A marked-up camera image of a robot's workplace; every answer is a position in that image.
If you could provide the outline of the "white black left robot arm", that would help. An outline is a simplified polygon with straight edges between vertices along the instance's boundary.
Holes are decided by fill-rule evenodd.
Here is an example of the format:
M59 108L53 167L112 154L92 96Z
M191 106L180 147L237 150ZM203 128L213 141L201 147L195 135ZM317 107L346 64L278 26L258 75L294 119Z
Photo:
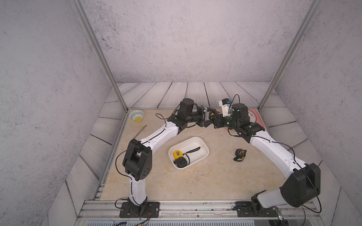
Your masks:
M153 154L168 140L188 128L189 123L208 127L211 108L198 106L190 98L183 99L173 113L164 119L164 125L144 139L132 139L126 149L122 165L130 180L129 203L139 207L147 202L146 177L152 169Z

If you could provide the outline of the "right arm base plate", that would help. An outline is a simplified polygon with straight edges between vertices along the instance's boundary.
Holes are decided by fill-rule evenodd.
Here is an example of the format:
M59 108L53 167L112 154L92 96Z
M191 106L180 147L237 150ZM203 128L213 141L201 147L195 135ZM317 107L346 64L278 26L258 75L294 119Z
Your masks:
M276 218L279 216L275 208L264 208L256 202L235 202L232 208L237 212L238 217Z

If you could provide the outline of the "white plastic storage box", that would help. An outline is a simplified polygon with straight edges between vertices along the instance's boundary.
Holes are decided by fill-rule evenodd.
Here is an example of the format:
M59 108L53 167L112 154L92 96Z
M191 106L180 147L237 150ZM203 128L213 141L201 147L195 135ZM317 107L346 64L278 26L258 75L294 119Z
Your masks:
M182 154L186 166L179 167L175 161L174 153L179 152ZM205 142L199 137L192 137L187 139L173 147L168 151L169 158L176 169L183 170L186 169L198 162L202 161L209 155L209 149L206 146Z

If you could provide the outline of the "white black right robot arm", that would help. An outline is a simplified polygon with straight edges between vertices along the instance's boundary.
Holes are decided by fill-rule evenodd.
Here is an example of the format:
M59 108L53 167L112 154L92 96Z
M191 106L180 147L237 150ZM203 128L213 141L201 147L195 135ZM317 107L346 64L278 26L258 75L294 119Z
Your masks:
M228 105L222 113L212 110L209 120L215 128L234 130L236 137L245 139L265 154L286 177L284 184L252 197L253 209L262 211L274 206L300 207L318 198L321 193L321 170L318 165L300 160L288 145L275 141L257 122L251 122L244 104Z

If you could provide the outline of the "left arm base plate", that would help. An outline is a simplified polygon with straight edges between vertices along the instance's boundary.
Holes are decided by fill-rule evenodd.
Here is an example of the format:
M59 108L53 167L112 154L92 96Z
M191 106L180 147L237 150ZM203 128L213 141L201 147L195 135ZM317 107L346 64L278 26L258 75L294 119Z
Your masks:
M160 202L145 202L140 206L132 202L122 203L120 218L158 218Z

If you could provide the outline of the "round black tape measure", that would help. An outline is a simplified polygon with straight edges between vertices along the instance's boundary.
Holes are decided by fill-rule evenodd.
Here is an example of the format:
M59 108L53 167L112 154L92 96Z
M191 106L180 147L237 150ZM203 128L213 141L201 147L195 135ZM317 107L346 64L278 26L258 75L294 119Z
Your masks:
M237 149L235 151L235 157L233 160L236 162L242 162L246 157L246 153L247 153L247 151L244 149Z

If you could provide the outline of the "large black tape measure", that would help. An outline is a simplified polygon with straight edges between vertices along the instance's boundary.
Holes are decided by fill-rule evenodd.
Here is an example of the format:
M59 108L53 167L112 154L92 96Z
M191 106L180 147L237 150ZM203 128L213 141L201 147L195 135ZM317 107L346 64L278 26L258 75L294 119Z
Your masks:
M177 160L174 160L173 163L177 168L184 168L190 164L190 157L188 154L194 153L198 150L200 150L201 147L194 148L192 150L189 150L185 153L183 153L183 157L178 158Z

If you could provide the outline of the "black yellow tape measure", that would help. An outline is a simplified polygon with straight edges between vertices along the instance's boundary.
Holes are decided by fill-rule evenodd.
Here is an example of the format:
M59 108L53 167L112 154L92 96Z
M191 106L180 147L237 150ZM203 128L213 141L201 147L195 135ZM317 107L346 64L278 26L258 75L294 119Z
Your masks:
M216 110L209 112L209 120L214 121L218 118L219 112Z

